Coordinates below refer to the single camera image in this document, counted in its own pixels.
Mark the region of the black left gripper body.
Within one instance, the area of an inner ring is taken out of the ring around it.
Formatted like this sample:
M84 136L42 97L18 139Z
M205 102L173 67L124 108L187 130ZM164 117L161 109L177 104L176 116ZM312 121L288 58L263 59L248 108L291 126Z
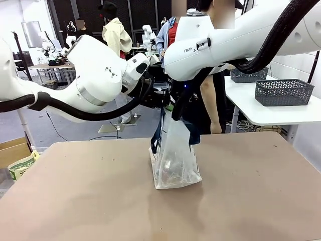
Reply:
M149 108L163 108L169 105L171 97L168 88L153 88L145 97L145 106Z

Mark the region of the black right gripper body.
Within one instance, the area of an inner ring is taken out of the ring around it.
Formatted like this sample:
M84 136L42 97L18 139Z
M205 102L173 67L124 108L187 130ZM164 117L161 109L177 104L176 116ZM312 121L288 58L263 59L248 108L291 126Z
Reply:
M181 99L184 101L184 107L197 106L199 95L193 80L174 81L174 106L177 106Z

